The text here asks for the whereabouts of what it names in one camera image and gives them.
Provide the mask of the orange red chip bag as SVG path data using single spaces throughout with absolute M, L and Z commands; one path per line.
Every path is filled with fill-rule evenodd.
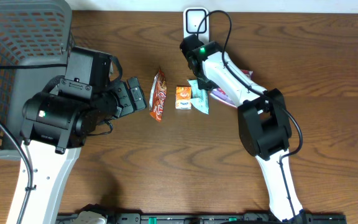
M 162 121 L 163 108 L 164 108 L 166 97 L 167 97 L 166 78 L 162 70 L 159 69 L 154 78 L 152 89 L 150 91 L 150 100 L 149 100 L 150 115 L 158 122 Z

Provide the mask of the small orange box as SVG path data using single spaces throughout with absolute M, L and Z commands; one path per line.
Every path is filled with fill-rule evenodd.
M 191 87 L 189 86 L 176 87 L 175 108 L 178 110 L 191 109 Z

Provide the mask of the teal packet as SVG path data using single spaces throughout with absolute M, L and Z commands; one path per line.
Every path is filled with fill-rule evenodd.
M 191 104 L 200 112 L 209 114 L 209 96 L 206 90 L 198 88 L 197 80 L 188 80 L 191 86 Z

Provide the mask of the purple red snack packet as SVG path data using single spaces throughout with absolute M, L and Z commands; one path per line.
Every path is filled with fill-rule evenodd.
M 249 70 L 242 70 L 243 74 L 247 77 L 247 78 L 251 78 L 253 71 L 249 71 Z M 236 105 L 234 104 L 234 102 L 230 99 L 230 97 L 228 97 L 226 95 L 226 93 L 220 89 L 220 88 L 215 88 L 213 89 L 210 94 L 209 94 L 213 99 L 220 101 L 221 103 L 224 103 L 225 105 L 231 106 L 236 108 Z

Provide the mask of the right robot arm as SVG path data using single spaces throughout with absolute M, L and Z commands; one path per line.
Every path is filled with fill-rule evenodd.
M 183 39 L 180 50 L 199 88 L 219 87 L 236 106 L 241 143 L 259 163 L 273 216 L 281 222 L 298 222 L 303 207 L 289 165 L 291 127 L 297 123 L 286 109 L 282 93 L 254 83 L 217 42 L 204 44 L 192 34 Z

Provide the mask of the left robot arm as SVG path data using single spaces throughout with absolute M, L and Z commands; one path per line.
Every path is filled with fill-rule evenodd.
M 24 104 L 21 160 L 8 223 L 54 223 L 86 138 L 102 124 L 145 109 L 136 77 L 91 101 L 40 92 Z

